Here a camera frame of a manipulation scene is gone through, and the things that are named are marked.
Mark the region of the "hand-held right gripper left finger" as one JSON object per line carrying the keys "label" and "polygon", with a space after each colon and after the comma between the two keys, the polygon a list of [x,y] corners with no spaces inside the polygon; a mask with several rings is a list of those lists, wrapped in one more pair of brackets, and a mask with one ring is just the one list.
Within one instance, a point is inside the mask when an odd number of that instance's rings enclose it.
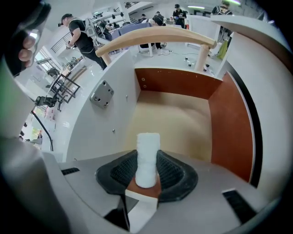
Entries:
{"label": "hand-held right gripper left finger", "polygon": [[75,194],[103,219],[124,230],[130,229],[128,213],[138,200],[125,190],[137,169],[137,152],[60,163],[59,167]]}

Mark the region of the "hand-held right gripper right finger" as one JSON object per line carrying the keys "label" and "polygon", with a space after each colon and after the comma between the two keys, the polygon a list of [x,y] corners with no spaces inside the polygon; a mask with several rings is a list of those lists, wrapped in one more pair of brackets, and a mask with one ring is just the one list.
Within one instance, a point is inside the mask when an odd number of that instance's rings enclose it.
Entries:
{"label": "hand-held right gripper right finger", "polygon": [[229,170],[171,152],[158,152],[162,192],[142,233],[243,232],[269,200]]}

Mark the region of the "person's left hand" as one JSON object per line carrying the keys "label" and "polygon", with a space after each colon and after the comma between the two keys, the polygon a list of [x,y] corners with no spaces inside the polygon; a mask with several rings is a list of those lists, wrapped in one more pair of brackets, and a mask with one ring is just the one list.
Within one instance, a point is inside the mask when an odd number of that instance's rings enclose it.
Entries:
{"label": "person's left hand", "polygon": [[18,53],[18,58],[24,63],[25,68],[28,68],[33,61],[33,50],[35,46],[36,39],[32,36],[27,36],[22,44],[22,49]]}

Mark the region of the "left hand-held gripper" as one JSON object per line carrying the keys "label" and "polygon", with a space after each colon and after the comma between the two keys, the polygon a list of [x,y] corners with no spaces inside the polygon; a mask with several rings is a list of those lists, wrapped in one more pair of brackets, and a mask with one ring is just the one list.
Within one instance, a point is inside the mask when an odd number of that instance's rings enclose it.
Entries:
{"label": "left hand-held gripper", "polygon": [[19,23],[14,35],[5,50],[5,60],[13,76],[18,76],[25,68],[26,62],[19,59],[19,53],[23,42],[31,32],[42,34],[45,23],[51,11],[51,5],[47,2],[39,2],[37,7]]}

